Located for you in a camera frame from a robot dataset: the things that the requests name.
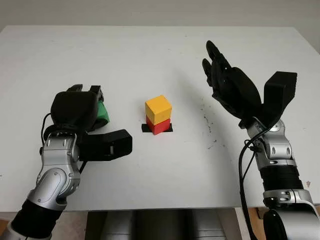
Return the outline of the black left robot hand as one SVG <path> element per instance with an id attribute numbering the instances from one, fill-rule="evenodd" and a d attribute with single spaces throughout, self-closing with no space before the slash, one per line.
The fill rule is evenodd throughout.
<path id="1" fill-rule="evenodd" d="M 75 84 L 55 96 L 50 109 L 54 124 L 92 132 L 110 122 L 101 86 L 92 85 L 88 91 L 82 89 L 82 84 Z"/>

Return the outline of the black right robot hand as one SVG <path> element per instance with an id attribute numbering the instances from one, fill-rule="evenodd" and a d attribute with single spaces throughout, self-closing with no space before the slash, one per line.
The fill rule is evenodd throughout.
<path id="1" fill-rule="evenodd" d="M 252 80 L 238 67 L 232 67 L 216 45 L 208 40 L 206 50 L 211 61 L 202 60 L 212 97 L 244 125 L 257 116 L 262 101 Z"/>

